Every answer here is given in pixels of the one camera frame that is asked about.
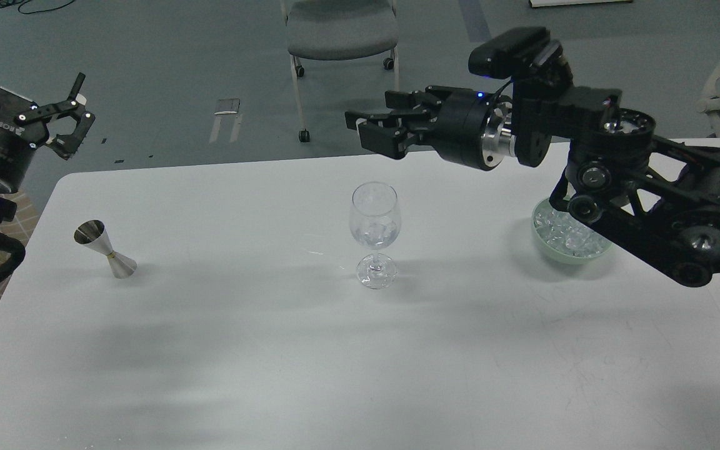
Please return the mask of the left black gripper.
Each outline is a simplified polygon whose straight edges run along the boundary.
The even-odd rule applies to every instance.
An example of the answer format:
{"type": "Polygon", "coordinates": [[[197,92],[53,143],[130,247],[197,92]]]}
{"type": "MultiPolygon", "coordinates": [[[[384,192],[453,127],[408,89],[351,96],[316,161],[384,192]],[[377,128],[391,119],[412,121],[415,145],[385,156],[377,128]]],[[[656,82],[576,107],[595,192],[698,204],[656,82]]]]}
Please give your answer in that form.
{"type": "Polygon", "coordinates": [[[66,99],[42,106],[0,87],[0,193],[19,191],[37,148],[66,161],[77,153],[96,119],[81,94],[85,79],[79,73],[66,99]]]}

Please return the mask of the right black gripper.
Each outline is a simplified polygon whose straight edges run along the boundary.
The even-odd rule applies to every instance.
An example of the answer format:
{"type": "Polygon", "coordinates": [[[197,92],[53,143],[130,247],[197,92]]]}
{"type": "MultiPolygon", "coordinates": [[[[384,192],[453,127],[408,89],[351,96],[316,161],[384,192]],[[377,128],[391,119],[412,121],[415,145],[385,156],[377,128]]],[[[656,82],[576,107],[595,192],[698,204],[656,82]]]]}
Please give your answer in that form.
{"type": "Polygon", "coordinates": [[[386,91],[386,113],[346,111],[349,130],[360,147],[390,159],[403,159],[411,146],[429,146],[446,161],[491,171],[515,157],[512,104],[492,93],[450,86],[420,91],[386,91]]]}

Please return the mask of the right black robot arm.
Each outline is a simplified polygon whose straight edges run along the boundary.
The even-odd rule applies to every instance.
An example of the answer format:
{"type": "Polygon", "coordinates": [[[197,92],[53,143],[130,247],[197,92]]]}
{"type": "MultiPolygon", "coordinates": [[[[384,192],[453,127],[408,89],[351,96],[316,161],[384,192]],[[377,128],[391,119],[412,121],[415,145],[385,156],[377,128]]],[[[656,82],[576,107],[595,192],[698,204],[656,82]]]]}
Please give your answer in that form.
{"type": "Polygon", "coordinates": [[[549,202],[678,284],[720,273],[720,148],[654,133],[621,108],[617,89],[574,86],[560,55],[472,57],[469,70],[512,84],[512,98],[448,86],[385,94],[389,112],[346,112],[366,150],[402,159],[414,145],[490,171],[505,156],[538,166],[549,140],[569,141],[549,202]]]}

